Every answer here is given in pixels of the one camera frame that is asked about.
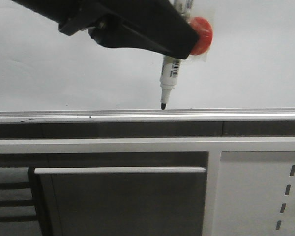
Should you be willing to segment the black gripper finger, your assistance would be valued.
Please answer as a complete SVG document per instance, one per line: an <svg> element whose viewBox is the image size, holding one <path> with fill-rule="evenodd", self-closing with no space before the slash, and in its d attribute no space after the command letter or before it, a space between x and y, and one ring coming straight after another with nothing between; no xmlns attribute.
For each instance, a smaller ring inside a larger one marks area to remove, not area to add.
<svg viewBox="0 0 295 236"><path fill-rule="evenodd" d="M168 0L18 0L72 36L87 30L107 48L138 48L186 59L198 34Z"/></svg>

